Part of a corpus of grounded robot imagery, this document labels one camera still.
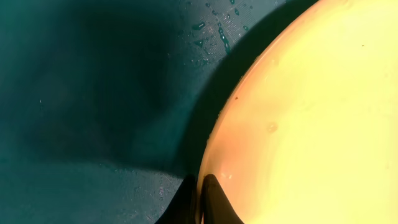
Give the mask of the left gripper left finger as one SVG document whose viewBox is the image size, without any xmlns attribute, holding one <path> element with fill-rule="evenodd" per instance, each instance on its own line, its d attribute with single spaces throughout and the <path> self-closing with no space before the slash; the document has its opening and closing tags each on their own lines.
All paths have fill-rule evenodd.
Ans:
<svg viewBox="0 0 398 224">
<path fill-rule="evenodd" d="M 195 224 L 197 180 L 188 175 L 155 224 Z"/>
</svg>

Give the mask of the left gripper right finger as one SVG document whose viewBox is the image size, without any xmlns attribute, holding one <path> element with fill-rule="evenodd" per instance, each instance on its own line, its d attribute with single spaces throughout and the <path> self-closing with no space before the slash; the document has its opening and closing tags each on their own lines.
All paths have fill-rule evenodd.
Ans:
<svg viewBox="0 0 398 224">
<path fill-rule="evenodd" d="M 213 174 L 203 179 L 201 210 L 204 224 L 243 224 Z"/>
</svg>

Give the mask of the yellow-green plate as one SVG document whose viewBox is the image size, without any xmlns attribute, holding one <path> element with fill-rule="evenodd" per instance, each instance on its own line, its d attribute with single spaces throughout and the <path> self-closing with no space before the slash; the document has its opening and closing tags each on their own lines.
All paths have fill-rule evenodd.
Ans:
<svg viewBox="0 0 398 224">
<path fill-rule="evenodd" d="M 226 102 L 208 174 L 244 223 L 396 223 L 397 0 L 296 18 Z"/>
</svg>

